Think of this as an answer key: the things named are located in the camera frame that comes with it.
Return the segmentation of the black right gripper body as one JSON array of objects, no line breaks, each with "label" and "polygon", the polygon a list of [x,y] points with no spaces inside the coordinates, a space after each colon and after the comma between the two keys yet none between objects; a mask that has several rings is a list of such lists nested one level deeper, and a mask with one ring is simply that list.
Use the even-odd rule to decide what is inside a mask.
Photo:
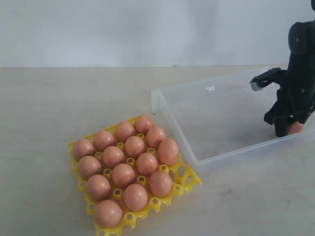
[{"label": "black right gripper body", "polygon": [[276,92],[277,100],[272,108],[265,113],[264,121],[273,125],[275,119],[289,116],[294,118],[296,112],[313,113],[315,111],[315,93],[307,95],[308,92],[305,89],[298,92],[278,89]]}]

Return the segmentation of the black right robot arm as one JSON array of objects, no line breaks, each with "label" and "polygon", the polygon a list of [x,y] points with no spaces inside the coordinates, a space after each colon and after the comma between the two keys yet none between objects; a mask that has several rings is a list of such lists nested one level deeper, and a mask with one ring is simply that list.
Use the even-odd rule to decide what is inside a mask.
[{"label": "black right robot arm", "polygon": [[303,129],[315,111],[315,22],[297,22],[288,33],[287,70],[277,90],[277,100],[264,115],[277,137]]}]

